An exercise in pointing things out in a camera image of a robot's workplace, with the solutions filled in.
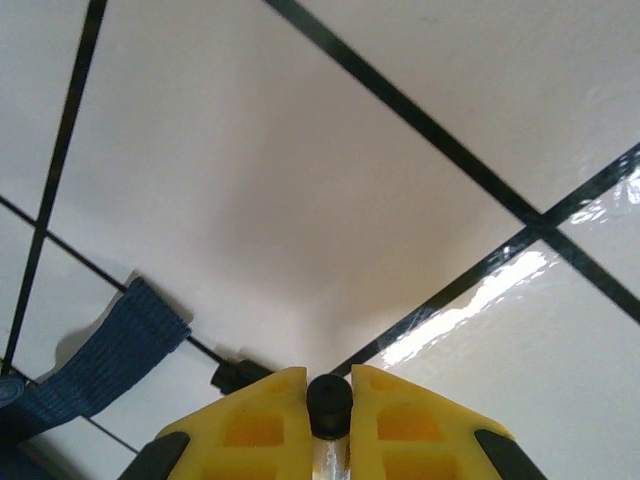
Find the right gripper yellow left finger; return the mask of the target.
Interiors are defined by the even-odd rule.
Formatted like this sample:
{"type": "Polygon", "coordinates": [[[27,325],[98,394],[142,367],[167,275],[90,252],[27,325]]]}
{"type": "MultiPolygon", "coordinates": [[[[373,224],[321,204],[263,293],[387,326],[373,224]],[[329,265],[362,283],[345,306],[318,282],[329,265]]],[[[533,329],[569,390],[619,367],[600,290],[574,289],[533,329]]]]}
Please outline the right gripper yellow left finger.
{"type": "Polygon", "coordinates": [[[312,480],[307,371],[273,373],[161,430],[119,480],[312,480]]]}

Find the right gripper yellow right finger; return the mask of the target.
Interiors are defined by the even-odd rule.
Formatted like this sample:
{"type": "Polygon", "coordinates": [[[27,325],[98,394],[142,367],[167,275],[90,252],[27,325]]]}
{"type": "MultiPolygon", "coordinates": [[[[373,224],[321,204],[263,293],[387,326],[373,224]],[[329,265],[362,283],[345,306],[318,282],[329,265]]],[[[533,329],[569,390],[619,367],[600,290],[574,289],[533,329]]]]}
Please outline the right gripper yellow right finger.
{"type": "Polygon", "coordinates": [[[350,480],[548,480],[498,422],[372,366],[351,380],[350,480]]]}

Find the black pens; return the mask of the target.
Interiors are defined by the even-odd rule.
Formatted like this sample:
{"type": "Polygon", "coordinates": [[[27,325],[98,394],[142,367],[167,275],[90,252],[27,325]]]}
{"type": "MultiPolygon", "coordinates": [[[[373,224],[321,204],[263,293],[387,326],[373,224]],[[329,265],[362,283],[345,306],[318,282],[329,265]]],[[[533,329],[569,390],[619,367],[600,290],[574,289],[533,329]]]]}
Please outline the black pens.
{"type": "Polygon", "coordinates": [[[313,439],[312,480],[350,480],[353,390],[343,377],[324,374],[306,391],[313,439]]]}

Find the navy blue backpack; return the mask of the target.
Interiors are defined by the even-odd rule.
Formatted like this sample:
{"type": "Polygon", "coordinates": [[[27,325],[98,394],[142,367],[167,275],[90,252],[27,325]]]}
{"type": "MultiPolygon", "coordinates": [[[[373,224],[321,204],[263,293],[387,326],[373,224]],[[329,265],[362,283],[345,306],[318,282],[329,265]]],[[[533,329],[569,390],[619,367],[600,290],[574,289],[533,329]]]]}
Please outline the navy blue backpack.
{"type": "Polygon", "coordinates": [[[92,417],[130,390],[191,334],[142,278],[99,328],[40,384],[0,376],[0,480],[55,480],[19,445],[78,417],[92,417]]]}

